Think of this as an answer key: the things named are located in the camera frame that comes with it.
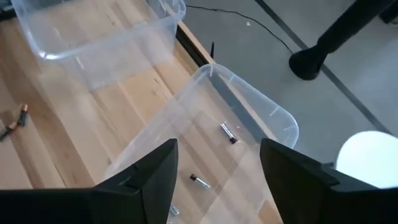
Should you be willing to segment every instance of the floor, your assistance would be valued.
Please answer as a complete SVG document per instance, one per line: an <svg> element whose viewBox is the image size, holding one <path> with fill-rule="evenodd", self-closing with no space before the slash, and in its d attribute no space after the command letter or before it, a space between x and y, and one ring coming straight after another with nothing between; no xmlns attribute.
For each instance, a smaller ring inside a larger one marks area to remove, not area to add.
<svg viewBox="0 0 398 224"><path fill-rule="evenodd" d="M297 36L296 42L257 3L262 1ZM294 52L316 43L353 2L186 0L188 5L238 11L255 18ZM333 162L342 144L355 133L381 130L398 135L398 67L394 57L398 54L397 27L373 20L327 58L326 74L322 72L316 80L305 82L290 71L290 52L285 46L249 19L189 7L184 22L208 50L215 42L218 63L295 117L300 128L296 150L320 162ZM335 84L333 77L341 84Z"/></svg>

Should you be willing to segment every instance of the plastic container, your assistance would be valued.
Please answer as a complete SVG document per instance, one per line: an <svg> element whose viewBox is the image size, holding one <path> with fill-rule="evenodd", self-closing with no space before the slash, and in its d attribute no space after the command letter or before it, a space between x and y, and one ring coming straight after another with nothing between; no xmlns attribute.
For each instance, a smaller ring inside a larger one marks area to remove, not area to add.
<svg viewBox="0 0 398 224"><path fill-rule="evenodd" d="M183 0L12 0L32 51L94 89L167 60Z"/></svg>
<svg viewBox="0 0 398 224"><path fill-rule="evenodd" d="M238 139L235 144L221 128L223 123ZM106 178L177 138L178 176L172 203L180 215L170 215L169 222L252 223L271 197L259 159L265 135L294 147L299 128L286 110L227 68L205 65L111 164ZM212 188L205 190L189 178L191 174Z"/></svg>

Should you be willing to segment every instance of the wooden countertop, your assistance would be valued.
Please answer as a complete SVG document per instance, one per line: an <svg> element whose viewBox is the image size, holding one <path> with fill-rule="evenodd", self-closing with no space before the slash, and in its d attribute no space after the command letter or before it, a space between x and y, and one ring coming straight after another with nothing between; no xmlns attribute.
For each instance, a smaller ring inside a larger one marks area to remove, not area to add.
<svg viewBox="0 0 398 224"><path fill-rule="evenodd" d="M30 106L26 127L0 142L0 189L100 183L110 163L198 69L177 42L170 61L88 91L61 66L35 58L16 19L0 23L0 58L0 120L8 125L22 103ZM280 223L271 201L257 222Z"/></svg>

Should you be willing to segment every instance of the electrical cord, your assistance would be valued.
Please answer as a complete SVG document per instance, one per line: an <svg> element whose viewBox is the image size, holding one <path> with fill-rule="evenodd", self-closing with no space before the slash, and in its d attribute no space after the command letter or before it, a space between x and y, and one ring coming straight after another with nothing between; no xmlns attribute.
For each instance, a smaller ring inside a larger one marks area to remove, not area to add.
<svg viewBox="0 0 398 224"><path fill-rule="evenodd" d="M259 25L260 25L261 27L263 27L264 29L266 29L271 35L273 35L277 40L279 40L279 42L281 42L281 43L286 47L286 49L289 50L289 52L290 52L291 54L293 54L293 51L289 48L289 46L287 46L287 44L286 44L282 39L280 39L278 36L276 36L270 29L268 29L266 26L264 26L264 25L263 25L262 23L260 23L259 21L255 20L255 19L253 19L253 18L251 18L251 17L249 17L249 16L245 16L245 15L241 14L240 12L230 11L230 10L225 10L225 9L217 9L217 8L211 9L211 8L202 7L202 6L191 6L191 5L187 5L187 7L190 7L190 8L193 8L193 9L203 9L203 10L213 11L213 12L232 13L232 14L237 14L237 15L239 15L239 16L241 16L241 17L246 18L246 19L249 19L249 20L251 20L251 21L253 21L253 22L259 24Z"/></svg>

